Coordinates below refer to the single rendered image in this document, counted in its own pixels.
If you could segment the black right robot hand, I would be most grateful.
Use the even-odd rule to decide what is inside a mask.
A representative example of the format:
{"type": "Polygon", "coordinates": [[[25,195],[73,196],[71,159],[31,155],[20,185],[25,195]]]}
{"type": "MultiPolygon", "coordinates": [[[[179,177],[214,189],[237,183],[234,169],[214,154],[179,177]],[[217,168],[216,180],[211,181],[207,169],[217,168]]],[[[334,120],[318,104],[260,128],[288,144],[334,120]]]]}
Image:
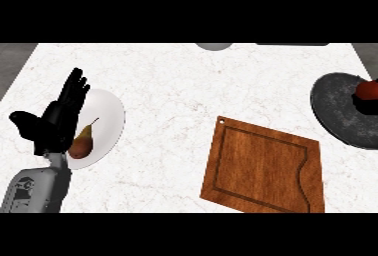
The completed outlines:
{"type": "Polygon", "coordinates": [[[352,95],[352,99],[356,110],[364,115],[378,115],[378,99],[364,100],[356,95],[352,95]]]}

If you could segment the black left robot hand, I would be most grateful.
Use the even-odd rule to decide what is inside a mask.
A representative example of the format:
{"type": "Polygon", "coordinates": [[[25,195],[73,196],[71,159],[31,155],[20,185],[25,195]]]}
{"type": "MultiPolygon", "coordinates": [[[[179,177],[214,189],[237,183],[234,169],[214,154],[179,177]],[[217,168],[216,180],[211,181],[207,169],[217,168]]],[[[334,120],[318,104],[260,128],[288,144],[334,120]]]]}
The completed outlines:
{"type": "Polygon", "coordinates": [[[83,70],[74,68],[58,100],[51,102],[43,115],[37,117],[25,111],[11,113],[9,119],[18,127],[21,137],[34,142],[37,156],[68,151],[89,90],[83,70]]]}

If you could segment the red bell pepper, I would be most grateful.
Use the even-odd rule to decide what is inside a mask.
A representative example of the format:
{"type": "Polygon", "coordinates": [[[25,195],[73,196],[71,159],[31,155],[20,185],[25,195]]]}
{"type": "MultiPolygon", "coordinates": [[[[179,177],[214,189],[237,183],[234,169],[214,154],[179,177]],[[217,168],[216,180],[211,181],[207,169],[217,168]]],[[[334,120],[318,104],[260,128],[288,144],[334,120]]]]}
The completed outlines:
{"type": "Polygon", "coordinates": [[[361,82],[355,94],[362,100],[378,100],[378,82],[361,82]]]}

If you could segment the dark grey pan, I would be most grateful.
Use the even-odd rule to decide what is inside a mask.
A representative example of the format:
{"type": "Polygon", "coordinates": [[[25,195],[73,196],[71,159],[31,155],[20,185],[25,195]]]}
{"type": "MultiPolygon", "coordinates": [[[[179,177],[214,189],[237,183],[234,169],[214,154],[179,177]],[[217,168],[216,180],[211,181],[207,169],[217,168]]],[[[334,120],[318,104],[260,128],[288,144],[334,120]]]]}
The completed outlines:
{"type": "Polygon", "coordinates": [[[331,135],[347,145],[378,150],[378,109],[361,113],[353,93],[365,79],[349,73],[328,73],[315,82],[310,105],[316,119],[331,135]]]}

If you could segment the brown wooden cutting board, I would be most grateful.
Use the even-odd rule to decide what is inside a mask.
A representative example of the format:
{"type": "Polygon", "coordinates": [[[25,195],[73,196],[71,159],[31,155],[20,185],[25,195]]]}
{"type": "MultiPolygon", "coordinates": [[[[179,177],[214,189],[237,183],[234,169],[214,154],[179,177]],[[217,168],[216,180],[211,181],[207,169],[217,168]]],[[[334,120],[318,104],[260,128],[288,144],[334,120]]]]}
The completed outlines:
{"type": "Polygon", "coordinates": [[[220,116],[201,198],[242,212],[322,213],[319,142],[220,116]]]}

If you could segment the brown pear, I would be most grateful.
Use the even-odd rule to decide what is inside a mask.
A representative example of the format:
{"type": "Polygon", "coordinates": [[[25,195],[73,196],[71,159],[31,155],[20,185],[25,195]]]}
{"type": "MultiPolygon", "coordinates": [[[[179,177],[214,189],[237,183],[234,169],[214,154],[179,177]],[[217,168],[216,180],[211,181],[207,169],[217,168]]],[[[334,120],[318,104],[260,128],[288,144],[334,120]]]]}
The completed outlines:
{"type": "Polygon", "coordinates": [[[68,149],[68,154],[74,159],[83,159],[89,156],[93,150],[93,135],[92,135],[90,123],[82,130],[77,138],[73,141],[73,145],[68,149]]]}

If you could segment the white plate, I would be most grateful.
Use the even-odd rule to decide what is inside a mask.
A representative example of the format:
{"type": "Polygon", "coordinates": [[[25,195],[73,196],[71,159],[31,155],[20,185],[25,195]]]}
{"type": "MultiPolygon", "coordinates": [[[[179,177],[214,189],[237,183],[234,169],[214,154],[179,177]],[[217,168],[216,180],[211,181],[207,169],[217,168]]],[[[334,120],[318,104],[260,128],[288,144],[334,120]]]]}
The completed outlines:
{"type": "Polygon", "coordinates": [[[67,156],[73,170],[93,165],[111,152],[123,134],[126,111],[120,98],[107,90],[92,89],[79,115],[76,135],[92,126],[93,150],[83,159],[67,156]]]}

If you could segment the grey round object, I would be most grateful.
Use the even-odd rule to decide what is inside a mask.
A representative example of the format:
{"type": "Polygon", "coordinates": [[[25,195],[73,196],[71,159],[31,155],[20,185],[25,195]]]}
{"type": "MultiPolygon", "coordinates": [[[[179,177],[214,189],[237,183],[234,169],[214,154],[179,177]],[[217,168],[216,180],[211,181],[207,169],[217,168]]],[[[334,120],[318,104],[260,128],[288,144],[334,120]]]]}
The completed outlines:
{"type": "Polygon", "coordinates": [[[222,51],[228,49],[232,45],[232,43],[197,43],[200,48],[209,51],[222,51]]]}

